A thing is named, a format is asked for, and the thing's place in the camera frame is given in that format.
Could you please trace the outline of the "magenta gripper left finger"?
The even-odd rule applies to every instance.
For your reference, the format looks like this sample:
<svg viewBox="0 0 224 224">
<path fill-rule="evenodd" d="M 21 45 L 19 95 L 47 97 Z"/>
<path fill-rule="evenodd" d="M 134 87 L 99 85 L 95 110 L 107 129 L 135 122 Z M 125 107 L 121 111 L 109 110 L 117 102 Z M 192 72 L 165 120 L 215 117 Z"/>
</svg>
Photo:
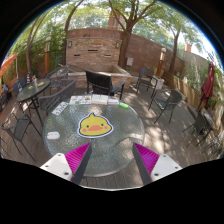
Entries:
<svg viewBox="0 0 224 224">
<path fill-rule="evenodd" d="M 91 143 L 87 143 L 66 154 L 57 153 L 41 169 L 79 185 L 91 153 Z"/>
</svg>

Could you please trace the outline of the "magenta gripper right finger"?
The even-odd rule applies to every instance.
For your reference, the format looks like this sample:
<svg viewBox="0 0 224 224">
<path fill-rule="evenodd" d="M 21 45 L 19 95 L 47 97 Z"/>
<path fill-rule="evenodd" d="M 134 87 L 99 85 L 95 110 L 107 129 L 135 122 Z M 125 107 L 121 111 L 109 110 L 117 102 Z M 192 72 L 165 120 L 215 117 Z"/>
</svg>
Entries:
<svg viewBox="0 0 224 224">
<path fill-rule="evenodd" d="M 182 169 L 182 167 L 167 154 L 159 155 L 140 144 L 134 143 L 132 152 L 144 185 Z"/>
</svg>

